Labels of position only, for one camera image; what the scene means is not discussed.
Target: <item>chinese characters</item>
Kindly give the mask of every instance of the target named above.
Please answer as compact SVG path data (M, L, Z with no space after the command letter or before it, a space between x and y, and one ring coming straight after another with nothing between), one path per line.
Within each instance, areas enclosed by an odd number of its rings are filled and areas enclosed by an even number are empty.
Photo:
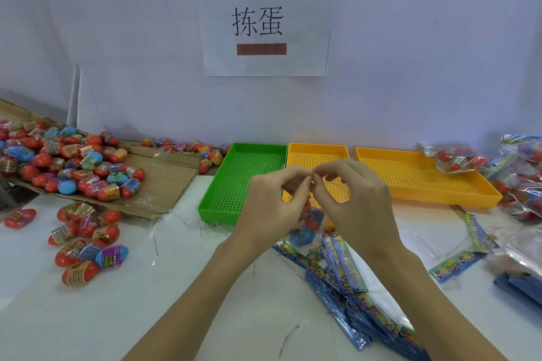
M254 10L248 10L246 7L244 10L235 8L235 14L232 16L235 17L234 26L235 36L240 36L245 34L246 36L251 36L252 34L258 34L258 31L254 25L259 26L261 22L262 28L260 35L264 34L279 34L282 35L280 31L280 21L284 16L279 16L281 13L282 6L279 7L260 7L260 10L263 11L260 20L258 22L253 21L251 14L255 14Z

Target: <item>table surface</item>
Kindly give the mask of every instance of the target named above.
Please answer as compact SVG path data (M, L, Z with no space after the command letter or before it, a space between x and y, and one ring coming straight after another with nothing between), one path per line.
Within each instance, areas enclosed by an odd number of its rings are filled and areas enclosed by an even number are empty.
M186 290L230 226L210 227L196 206L212 177L190 184L171 213L156 223L129 217L121 223L130 255L120 269L100 273L76 289L60 282L47 245L66 201L40 196L29 226L0 227L0 354L2 359L42 361L111 360L124 354ZM397 217L410 222L461 223L447 206L394 202ZM474 212L490 231L513 224L499 212ZM235 283L197 360L276 360L285 337L301 324L281 360L401 360L375 343L358 353L319 298L303 271L274 250L267 251ZM533 312L493 286L479 262L444 289L445 294L510 361L538 360L542 313Z

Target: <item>brown tape strip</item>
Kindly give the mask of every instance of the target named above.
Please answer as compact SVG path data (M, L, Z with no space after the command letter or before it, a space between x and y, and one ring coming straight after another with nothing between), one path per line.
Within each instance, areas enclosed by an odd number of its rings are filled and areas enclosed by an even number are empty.
M237 45L238 56L285 55L286 43L249 43Z

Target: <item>orange plastic tray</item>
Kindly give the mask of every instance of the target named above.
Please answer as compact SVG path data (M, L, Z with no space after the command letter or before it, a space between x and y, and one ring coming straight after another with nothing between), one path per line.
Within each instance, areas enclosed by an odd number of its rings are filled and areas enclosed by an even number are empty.
M492 208L502 195L477 171L445 174L435 159L417 151L356 147L356 160L372 168L390 186L392 197L432 203Z
M348 149L346 146L334 146L331 144L306 144L306 143L289 143L288 156L286 157L286 166L296 164L298 166L314 169L319 164L338 159L348 159ZM335 179L332 182L324 182L327 190L338 202L343 202L349 198L349 194L343 189L348 189L341 184L340 179ZM292 199L287 192L282 192L282 200L289 202ZM320 208L320 204L314 199L311 194L311 206Z

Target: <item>perforated tray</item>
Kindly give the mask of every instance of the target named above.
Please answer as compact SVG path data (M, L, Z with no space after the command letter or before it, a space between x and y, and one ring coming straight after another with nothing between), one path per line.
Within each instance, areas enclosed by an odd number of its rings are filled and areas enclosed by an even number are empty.
M286 166L296 164L297 166L314 169L316 166L338 159L348 159L348 149L346 146L333 146L331 144L306 144L306 143L290 143L288 145L288 158ZM340 179L335 179L332 182L324 182L329 193L338 202L346 201L349 198L348 187L343 186ZM282 200L289 202L292 196L287 192L282 193ZM311 194L311 206L320 208L320 204L314 199Z
M250 179L284 168L287 150L287 146L277 144L233 143L198 206L201 219L235 224Z
M492 208L502 198L477 171L441 173L422 152L356 147L356 160L376 171L398 199Z

